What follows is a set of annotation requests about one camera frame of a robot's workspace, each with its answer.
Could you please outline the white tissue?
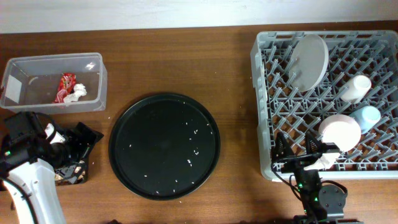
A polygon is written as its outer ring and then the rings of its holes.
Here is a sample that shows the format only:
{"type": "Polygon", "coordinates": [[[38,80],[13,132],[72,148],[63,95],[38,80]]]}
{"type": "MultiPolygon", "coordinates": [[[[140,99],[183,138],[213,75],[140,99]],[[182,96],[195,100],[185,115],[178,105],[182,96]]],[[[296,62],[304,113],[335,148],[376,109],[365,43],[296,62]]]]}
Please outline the white tissue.
{"type": "Polygon", "coordinates": [[[83,84],[81,83],[75,84],[75,86],[73,87],[73,93],[67,95],[63,99],[63,102],[64,103],[77,102],[81,96],[86,96],[86,94],[87,94],[86,87],[83,84]]]}

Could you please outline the light blue cup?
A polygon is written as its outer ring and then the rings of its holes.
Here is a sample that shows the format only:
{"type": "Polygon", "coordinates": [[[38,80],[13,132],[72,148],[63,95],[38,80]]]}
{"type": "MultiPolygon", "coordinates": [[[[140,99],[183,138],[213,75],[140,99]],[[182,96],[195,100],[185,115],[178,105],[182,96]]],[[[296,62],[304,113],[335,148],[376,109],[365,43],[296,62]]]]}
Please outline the light blue cup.
{"type": "Polygon", "coordinates": [[[361,133],[365,134],[381,119],[381,112],[374,106],[364,106],[352,112],[350,115],[358,124],[361,133]]]}

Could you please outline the red snack wrapper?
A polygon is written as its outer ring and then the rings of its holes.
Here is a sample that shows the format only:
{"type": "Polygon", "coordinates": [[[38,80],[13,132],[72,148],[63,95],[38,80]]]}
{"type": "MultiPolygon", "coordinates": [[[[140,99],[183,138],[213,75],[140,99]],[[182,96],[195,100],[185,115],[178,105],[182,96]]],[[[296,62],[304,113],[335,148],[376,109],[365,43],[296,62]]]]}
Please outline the red snack wrapper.
{"type": "Polygon", "coordinates": [[[63,99],[72,92],[75,84],[76,75],[74,73],[63,73],[53,103],[63,103],[63,99]]]}

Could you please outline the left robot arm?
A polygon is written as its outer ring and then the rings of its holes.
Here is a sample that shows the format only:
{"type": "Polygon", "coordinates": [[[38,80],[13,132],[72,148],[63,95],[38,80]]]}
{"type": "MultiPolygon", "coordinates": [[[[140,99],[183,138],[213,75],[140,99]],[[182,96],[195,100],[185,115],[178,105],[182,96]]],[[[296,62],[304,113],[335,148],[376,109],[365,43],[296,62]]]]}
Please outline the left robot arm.
{"type": "Polygon", "coordinates": [[[87,173],[86,161],[103,134],[83,123],[61,128],[49,115],[31,111],[4,120],[1,182],[20,223],[65,223],[56,176],[74,184],[87,173]]]}

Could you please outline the white small bowl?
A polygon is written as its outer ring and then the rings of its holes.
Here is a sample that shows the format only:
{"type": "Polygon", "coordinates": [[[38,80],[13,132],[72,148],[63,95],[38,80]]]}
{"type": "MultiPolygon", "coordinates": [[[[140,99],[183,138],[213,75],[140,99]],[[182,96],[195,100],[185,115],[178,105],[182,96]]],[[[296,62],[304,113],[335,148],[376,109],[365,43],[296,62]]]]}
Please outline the white small bowl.
{"type": "Polygon", "coordinates": [[[354,118],[335,114],[324,119],[318,129],[321,141],[335,144],[340,151],[352,150],[361,139],[361,128],[354,118]]]}

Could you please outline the white cup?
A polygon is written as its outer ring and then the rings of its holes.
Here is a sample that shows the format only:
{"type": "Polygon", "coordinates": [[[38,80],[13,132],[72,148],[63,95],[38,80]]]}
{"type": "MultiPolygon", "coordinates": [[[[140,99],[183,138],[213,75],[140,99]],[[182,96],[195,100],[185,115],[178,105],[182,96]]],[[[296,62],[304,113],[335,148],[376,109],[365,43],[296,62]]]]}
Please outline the white cup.
{"type": "Polygon", "coordinates": [[[343,85],[345,87],[341,99],[351,104],[359,103],[371,88],[371,80],[364,75],[356,75],[343,85]]]}

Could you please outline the grey dishwasher rack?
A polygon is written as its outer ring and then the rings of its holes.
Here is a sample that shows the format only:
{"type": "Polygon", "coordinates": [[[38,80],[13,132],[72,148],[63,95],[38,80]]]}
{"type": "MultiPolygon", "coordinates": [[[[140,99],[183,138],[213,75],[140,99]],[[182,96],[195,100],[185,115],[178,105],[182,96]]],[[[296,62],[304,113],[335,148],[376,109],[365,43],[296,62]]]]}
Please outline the grey dishwasher rack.
{"type": "Polygon", "coordinates": [[[374,106],[381,119],[361,136],[359,143],[342,153],[324,179],[397,178],[397,33],[392,30],[320,31],[329,61],[321,82],[300,92],[289,83],[291,55],[305,31],[260,32],[251,50],[253,86],[259,124],[257,135],[262,175],[278,181],[271,171],[271,150],[278,132],[294,153],[305,153],[305,133],[317,135],[321,122],[335,114],[349,115],[374,106]],[[340,97],[343,86],[356,75],[371,80],[371,88],[357,104],[340,97]]]}

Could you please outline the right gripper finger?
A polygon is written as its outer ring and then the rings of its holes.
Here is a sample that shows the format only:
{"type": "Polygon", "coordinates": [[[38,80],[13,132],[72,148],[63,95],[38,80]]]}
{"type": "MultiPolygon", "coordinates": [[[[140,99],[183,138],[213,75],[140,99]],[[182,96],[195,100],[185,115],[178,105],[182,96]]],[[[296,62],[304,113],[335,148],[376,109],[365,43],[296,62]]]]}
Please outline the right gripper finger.
{"type": "Polygon", "coordinates": [[[275,140],[275,147],[271,150],[271,157],[293,156],[294,152],[281,132],[278,132],[275,140]]]}
{"type": "Polygon", "coordinates": [[[310,132],[305,133],[305,150],[306,153],[318,152],[321,142],[317,140],[310,132]]]}

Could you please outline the clear plastic bin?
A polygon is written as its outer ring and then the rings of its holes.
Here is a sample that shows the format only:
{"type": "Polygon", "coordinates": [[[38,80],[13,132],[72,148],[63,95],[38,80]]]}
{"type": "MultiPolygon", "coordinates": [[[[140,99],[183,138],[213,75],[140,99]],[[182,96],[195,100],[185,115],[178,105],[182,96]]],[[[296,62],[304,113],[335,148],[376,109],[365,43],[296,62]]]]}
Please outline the clear plastic bin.
{"type": "Polygon", "coordinates": [[[108,74],[101,54],[80,53],[12,58],[1,80],[1,108],[18,113],[64,114],[103,111],[108,74]],[[56,103],[62,75],[72,73],[87,95],[78,101],[56,103]]]}

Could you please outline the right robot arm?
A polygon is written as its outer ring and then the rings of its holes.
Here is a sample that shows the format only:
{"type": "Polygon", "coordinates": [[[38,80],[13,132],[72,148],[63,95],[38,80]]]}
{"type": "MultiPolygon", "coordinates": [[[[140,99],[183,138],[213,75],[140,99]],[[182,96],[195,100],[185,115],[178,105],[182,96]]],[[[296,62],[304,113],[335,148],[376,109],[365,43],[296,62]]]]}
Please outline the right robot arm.
{"type": "Polygon", "coordinates": [[[304,214],[291,223],[356,223],[344,221],[348,189],[335,181],[322,180],[319,170],[332,164],[340,149],[333,143],[322,143],[310,133],[305,135],[305,154],[294,154],[283,133],[277,133],[271,150],[271,171],[288,185],[301,201],[304,214]]]}

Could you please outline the rice and food scraps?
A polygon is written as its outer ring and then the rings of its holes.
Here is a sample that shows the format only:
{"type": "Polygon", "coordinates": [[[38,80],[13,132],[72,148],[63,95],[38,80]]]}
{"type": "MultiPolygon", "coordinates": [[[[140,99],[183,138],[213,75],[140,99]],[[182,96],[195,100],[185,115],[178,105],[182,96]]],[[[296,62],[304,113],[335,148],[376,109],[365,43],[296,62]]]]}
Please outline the rice and food scraps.
{"type": "Polygon", "coordinates": [[[56,185],[83,184],[86,182],[86,165],[74,164],[55,170],[56,185]]]}

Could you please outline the white dinner plate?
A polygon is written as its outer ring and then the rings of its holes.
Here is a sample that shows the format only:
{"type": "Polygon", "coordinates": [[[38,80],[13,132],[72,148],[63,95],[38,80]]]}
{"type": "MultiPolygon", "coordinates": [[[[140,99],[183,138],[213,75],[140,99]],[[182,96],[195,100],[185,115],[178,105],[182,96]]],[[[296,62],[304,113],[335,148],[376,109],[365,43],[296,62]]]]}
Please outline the white dinner plate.
{"type": "Polygon", "coordinates": [[[300,92],[314,89],[326,74],[329,53],[326,42],[315,34],[301,39],[291,55],[292,66],[288,69],[289,83],[300,92]]]}

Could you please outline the round black serving tray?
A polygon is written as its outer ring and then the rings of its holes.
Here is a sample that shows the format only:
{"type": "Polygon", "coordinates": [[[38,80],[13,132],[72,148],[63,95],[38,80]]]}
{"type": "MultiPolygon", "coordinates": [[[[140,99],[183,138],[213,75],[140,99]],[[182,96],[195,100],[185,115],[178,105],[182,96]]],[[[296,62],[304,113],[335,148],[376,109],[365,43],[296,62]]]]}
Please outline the round black serving tray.
{"type": "Polygon", "coordinates": [[[176,93],[145,97],[116,120],[108,144],[119,181],[149,200],[173,200],[200,188],[221,152],[211,113],[176,93]]]}

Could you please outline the black rectangular tray bin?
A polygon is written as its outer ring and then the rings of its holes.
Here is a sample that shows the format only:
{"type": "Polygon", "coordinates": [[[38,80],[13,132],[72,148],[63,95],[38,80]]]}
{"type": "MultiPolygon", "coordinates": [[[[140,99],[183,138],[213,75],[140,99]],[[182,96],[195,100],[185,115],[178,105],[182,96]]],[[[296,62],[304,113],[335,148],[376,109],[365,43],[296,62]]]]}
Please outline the black rectangular tray bin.
{"type": "Polygon", "coordinates": [[[87,125],[79,122],[74,128],[66,131],[66,162],[55,171],[57,185],[82,184],[86,181],[88,157],[92,146],[92,135],[87,125]]]}

